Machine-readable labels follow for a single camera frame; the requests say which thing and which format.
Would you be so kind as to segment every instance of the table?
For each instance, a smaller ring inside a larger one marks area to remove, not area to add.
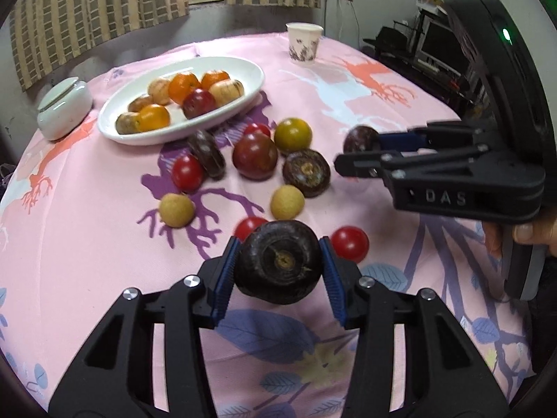
[[[246,114],[219,129],[224,180],[191,198],[197,217],[174,230],[157,218],[158,200],[175,191],[169,176],[183,141],[132,148],[96,129],[102,104],[146,70],[195,55],[236,55],[258,63],[266,83]],[[35,134],[0,204],[0,347],[20,380],[47,406],[89,332],[128,286],[167,289],[222,253],[246,215],[271,218],[280,168],[263,183],[241,179],[230,159],[248,122],[274,125],[298,116],[313,128],[313,148],[332,163],[348,128],[403,130],[454,118],[444,104],[386,66],[334,40],[309,67],[289,61],[284,33],[190,44],[96,77],[94,108],[55,144]],[[332,175],[299,219],[318,237],[339,226],[364,229],[370,251],[360,264],[391,289],[432,287],[446,301],[508,398],[530,371],[524,316],[502,292],[500,265],[486,254],[481,225],[397,212],[380,181]],[[162,332],[155,331],[156,405],[165,407]],[[216,407],[227,418],[339,416],[357,335],[333,319],[322,282],[302,302],[277,307],[237,290],[215,332],[202,333]],[[404,346],[397,329],[393,406],[403,400]]]

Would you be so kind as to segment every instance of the human hand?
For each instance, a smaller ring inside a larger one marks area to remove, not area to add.
[[[491,256],[501,258],[503,230],[496,223],[482,223],[486,247]],[[557,256],[557,208],[545,209],[531,223],[514,226],[512,238],[522,245],[548,245],[552,256]]]

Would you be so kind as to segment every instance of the purple tree print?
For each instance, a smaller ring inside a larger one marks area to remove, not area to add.
[[[242,137],[244,129],[253,122],[269,125],[268,118],[264,115],[263,111],[270,105],[271,102],[269,102],[267,94],[261,91],[260,95],[255,99],[253,106],[244,115],[238,115],[213,130],[212,132],[219,149],[223,149],[226,146],[233,146]],[[179,190],[172,182],[171,170],[176,159],[188,152],[189,149],[185,140],[174,141],[163,145],[157,161],[160,171],[159,176],[144,174],[141,177],[141,184],[151,191],[153,198],[160,201],[166,193],[179,193]],[[245,196],[227,192],[224,188],[202,188],[197,191],[197,193],[191,194],[189,197],[196,205],[197,210],[194,223],[199,221],[199,228],[195,228],[194,226],[197,225],[192,224],[186,227],[185,231],[189,240],[197,247],[197,251],[203,259],[210,258],[205,250],[210,248],[211,244],[215,245],[217,243],[217,235],[222,232],[219,229],[210,230],[208,227],[209,219],[212,219],[216,224],[219,223],[218,214],[213,210],[208,209],[203,204],[202,198],[211,194],[219,195],[223,198],[229,199],[230,201],[238,202],[244,207],[247,216],[254,216],[255,210],[258,210],[259,212],[264,211],[261,206],[251,202]],[[157,231],[157,214],[157,209],[148,210],[145,215],[137,221],[137,223],[142,224],[144,222],[148,222],[149,237],[153,238],[155,236],[155,232],[158,232],[158,235],[165,235],[168,245],[171,248],[174,248],[173,233],[174,231],[181,230],[175,230],[163,224]]]
[[[446,234],[449,235],[449,237],[452,238],[456,245],[462,250],[470,268],[472,268],[473,273],[477,278],[487,309],[488,319],[486,319],[486,321],[497,329],[497,336],[494,337],[493,340],[495,351],[497,352],[497,366],[508,381],[506,396],[507,400],[510,400],[514,383],[513,379],[517,378],[518,382],[521,382],[524,378],[524,373],[522,371],[517,372],[516,367],[509,366],[505,357],[504,346],[515,345],[517,343],[527,344],[527,337],[525,329],[523,329],[523,334],[520,335],[508,333],[499,329],[496,304],[507,303],[508,301],[496,300],[489,294],[486,275],[468,243],[468,240],[483,242],[483,238],[475,231],[470,230],[453,218],[420,215],[416,239],[414,240],[414,245],[410,250],[410,256],[405,266],[405,276],[408,278],[408,285],[402,292],[406,292],[408,290],[412,280],[414,279],[414,275],[416,274],[418,260],[423,250],[426,230],[431,236],[445,270],[445,283],[443,290],[441,291],[441,298],[446,302],[447,294],[450,294],[457,320],[461,320],[464,317],[469,322],[470,318],[467,316],[466,310],[464,309],[456,262],[447,243]],[[498,264],[494,262],[493,259],[490,261],[492,267],[495,270],[498,270]]]

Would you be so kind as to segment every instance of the jar lid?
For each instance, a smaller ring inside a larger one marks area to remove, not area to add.
[[[62,99],[62,97],[65,96],[78,81],[78,77],[70,77],[55,85],[54,88],[48,91],[46,96],[42,98],[41,103],[38,105],[39,113],[55,104],[58,100]]]

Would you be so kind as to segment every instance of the blue leaf print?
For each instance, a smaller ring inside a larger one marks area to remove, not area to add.
[[[484,226],[481,222],[476,222],[476,234],[478,234],[482,239],[486,236],[484,233]]]
[[[502,261],[491,255],[488,255],[487,257],[489,258],[489,263],[491,264],[491,267],[493,267],[493,270],[495,270],[495,272],[498,272],[501,268]]]
[[[299,320],[270,311],[227,312],[216,331],[238,349],[270,363],[289,364],[314,353],[318,337]]]
[[[329,416],[340,412],[343,409],[343,403],[344,401],[341,399],[330,399],[314,408],[310,416]]]
[[[42,389],[46,389],[46,387],[48,387],[48,377],[46,376],[45,369],[37,363],[35,365],[34,374],[37,385]]]
[[[489,344],[499,341],[499,329],[488,318],[477,318],[472,322],[474,336],[480,344]]]
[[[293,372],[270,372],[259,385],[274,395],[287,395],[301,387],[301,378]]]
[[[528,347],[524,343],[516,343],[516,352],[519,354],[520,358],[529,357]]]
[[[371,264],[364,267],[361,274],[375,278],[395,292],[403,291],[408,284],[404,272],[389,264]]]
[[[480,279],[478,278],[478,276],[476,274],[472,275],[472,278],[470,279],[470,282],[472,283],[472,286],[474,287],[474,289],[478,290],[478,288],[480,287]]]
[[[526,378],[526,370],[520,370],[519,373],[516,376],[516,385],[517,387],[520,387],[520,385],[522,384],[523,380]]]
[[[296,418],[296,412],[288,402],[282,402],[265,407],[256,418]]]
[[[221,410],[218,413],[219,418],[249,418],[251,410],[246,409],[244,406],[235,405],[227,409]]]
[[[12,371],[17,374],[17,365],[16,365],[16,361],[13,359],[13,355],[10,354],[9,352],[6,352],[6,360],[8,364],[11,366]]]

